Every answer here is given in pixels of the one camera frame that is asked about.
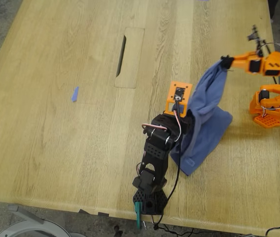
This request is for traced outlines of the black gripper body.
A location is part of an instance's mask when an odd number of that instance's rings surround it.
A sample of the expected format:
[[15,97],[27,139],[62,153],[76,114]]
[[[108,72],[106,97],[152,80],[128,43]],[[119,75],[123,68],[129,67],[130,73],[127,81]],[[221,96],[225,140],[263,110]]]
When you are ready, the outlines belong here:
[[179,137],[187,134],[187,132],[193,128],[195,117],[189,112],[187,116],[180,118],[179,121],[177,121],[176,117],[173,115],[159,114],[151,123],[153,125],[166,127],[171,139],[177,142]]

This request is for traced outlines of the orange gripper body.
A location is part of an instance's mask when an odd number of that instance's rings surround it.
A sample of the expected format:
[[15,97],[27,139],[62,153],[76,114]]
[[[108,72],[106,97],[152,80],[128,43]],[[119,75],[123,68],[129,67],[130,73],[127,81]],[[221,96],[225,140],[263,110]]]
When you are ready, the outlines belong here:
[[250,74],[263,76],[280,76],[280,52],[274,51],[268,56],[260,57],[255,51],[233,57],[232,67],[244,69]]

